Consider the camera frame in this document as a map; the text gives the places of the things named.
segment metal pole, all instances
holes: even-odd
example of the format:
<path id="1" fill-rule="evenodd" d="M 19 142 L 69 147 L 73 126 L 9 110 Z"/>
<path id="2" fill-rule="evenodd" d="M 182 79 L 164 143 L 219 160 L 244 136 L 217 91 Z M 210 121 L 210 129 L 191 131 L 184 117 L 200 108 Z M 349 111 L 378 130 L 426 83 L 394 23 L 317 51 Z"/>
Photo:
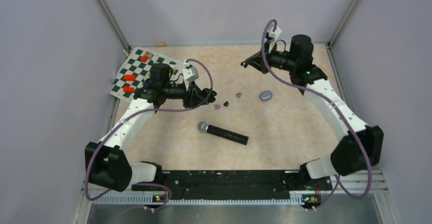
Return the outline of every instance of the metal pole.
<path id="1" fill-rule="evenodd" d="M 340 23 L 338 24 L 336 31 L 333 33 L 332 38 L 329 41 L 329 47 L 333 48 L 333 45 L 335 45 L 337 39 L 339 38 L 340 33 L 342 32 L 343 28 L 346 26 L 346 24 L 348 23 L 348 20 L 351 18 L 351 16 L 353 15 L 358 3 L 360 2 L 360 0 L 352 0 L 351 4 L 349 5 L 347 11 L 345 12 L 345 15 L 343 16 L 342 20 L 340 21 Z"/>
<path id="2" fill-rule="evenodd" d="M 108 5 L 106 4 L 105 0 L 96 0 L 101 7 L 101 10 L 105 17 L 108 19 L 108 22 L 110 23 L 111 27 L 113 28 L 114 32 L 117 35 L 117 38 L 122 43 L 123 48 L 129 52 L 130 51 L 130 45 L 127 43 L 126 38 L 124 37 L 119 25 L 117 24 L 116 19 L 114 18 L 113 14 L 111 13 L 110 9 L 108 8 Z"/>

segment gray wall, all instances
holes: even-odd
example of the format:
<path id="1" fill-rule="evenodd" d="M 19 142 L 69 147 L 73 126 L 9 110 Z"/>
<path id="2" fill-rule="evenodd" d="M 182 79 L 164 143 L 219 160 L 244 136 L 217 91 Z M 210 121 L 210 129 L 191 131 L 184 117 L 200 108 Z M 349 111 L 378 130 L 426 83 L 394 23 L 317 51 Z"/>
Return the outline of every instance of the gray wall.
<path id="1" fill-rule="evenodd" d="M 328 41 L 351 0 L 106 0 L 130 45 L 259 43 L 271 18 L 283 38 Z"/>
<path id="2" fill-rule="evenodd" d="M 432 0 L 362 0 L 335 47 L 355 111 L 378 124 L 403 223 L 430 223 Z"/>
<path id="3" fill-rule="evenodd" d="M 95 0 L 0 0 L 0 223 L 71 223 L 122 48 Z"/>

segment table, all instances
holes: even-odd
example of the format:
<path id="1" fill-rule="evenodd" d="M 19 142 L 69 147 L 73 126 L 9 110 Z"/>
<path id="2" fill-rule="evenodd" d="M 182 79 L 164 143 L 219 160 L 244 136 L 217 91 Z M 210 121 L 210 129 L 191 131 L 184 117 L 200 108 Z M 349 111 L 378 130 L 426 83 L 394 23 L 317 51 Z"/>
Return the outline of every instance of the table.
<path id="1" fill-rule="evenodd" d="M 216 103 L 183 113 L 158 112 L 141 129 L 127 157 L 162 165 L 166 170 L 276 170 L 298 169 L 299 165 L 327 155 L 337 145 L 336 137 L 315 106 L 301 93 L 240 63 L 259 50 L 258 45 L 155 47 L 169 57 L 202 61 L 210 70 Z M 314 45 L 314 64 L 328 76 L 338 92 L 326 47 Z M 200 88 L 208 88 L 205 71 L 198 68 Z M 275 73 L 289 81 L 286 71 Z M 271 90 L 270 101 L 260 101 L 262 91 Z M 116 121 L 128 102 L 119 104 Z M 182 108 L 179 100 L 167 100 L 163 108 Z M 199 132 L 206 121 L 249 137 L 247 146 Z"/>

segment microphone head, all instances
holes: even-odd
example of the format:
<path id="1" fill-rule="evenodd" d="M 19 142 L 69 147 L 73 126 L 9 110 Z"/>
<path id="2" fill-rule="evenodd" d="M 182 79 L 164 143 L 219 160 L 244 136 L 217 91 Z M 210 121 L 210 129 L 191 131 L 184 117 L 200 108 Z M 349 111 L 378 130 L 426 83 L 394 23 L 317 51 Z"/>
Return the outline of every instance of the microphone head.
<path id="1" fill-rule="evenodd" d="M 208 124 L 205 121 L 198 123 L 198 130 L 206 132 L 208 128 Z"/>

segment green and white checkered mat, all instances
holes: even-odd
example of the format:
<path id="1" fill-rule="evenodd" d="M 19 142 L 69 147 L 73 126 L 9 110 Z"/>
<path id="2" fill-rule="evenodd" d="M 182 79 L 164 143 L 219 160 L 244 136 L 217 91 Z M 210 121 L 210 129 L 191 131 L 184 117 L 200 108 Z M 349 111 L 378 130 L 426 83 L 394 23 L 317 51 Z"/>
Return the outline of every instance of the green and white checkered mat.
<path id="1" fill-rule="evenodd" d="M 141 61 L 142 56 L 147 56 L 149 59 L 146 62 L 143 62 Z M 123 88 L 132 87 L 134 88 L 134 91 L 138 88 L 142 88 L 144 85 L 144 78 L 148 78 L 146 75 L 151 66 L 156 63 L 169 64 L 171 68 L 174 69 L 174 74 L 171 77 L 171 80 L 176 80 L 178 78 L 180 75 L 179 69 L 181 69 L 183 64 L 180 60 L 172 59 L 160 53 L 153 52 L 150 49 L 135 47 L 117 72 L 110 93 L 117 98 L 131 101 L 134 93 L 125 93 Z M 126 81 L 124 75 L 135 75 L 135 81 Z"/>

